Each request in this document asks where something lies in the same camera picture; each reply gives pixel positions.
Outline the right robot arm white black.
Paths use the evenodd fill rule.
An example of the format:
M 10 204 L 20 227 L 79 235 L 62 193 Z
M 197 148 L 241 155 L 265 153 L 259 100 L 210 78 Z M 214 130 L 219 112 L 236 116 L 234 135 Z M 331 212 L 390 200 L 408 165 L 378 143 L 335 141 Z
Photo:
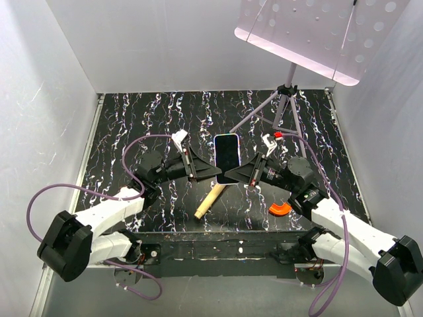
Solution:
M 422 253 L 415 240 L 397 238 L 364 222 L 322 191 L 307 159 L 291 158 L 280 166 L 262 154 L 225 173 L 226 177 L 255 186 L 261 182 L 290 193 L 288 203 L 315 228 L 299 240 L 306 262 L 323 258 L 371 282 L 389 303 L 403 306 L 422 286 Z

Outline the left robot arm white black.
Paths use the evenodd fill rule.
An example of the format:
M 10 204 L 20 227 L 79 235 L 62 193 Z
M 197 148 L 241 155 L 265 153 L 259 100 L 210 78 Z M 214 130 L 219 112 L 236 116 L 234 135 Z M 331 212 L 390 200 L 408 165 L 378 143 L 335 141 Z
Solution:
M 141 240 L 126 229 L 107 230 L 154 204 L 159 185 L 188 178 L 206 180 L 221 169 L 200 158 L 190 147 L 175 158 L 165 160 L 158 151 L 141 156 L 128 186 L 112 199 L 72 215 L 58 213 L 37 251 L 38 257 L 65 282 L 76 279 L 87 266 L 117 258 L 134 264 L 141 256 Z

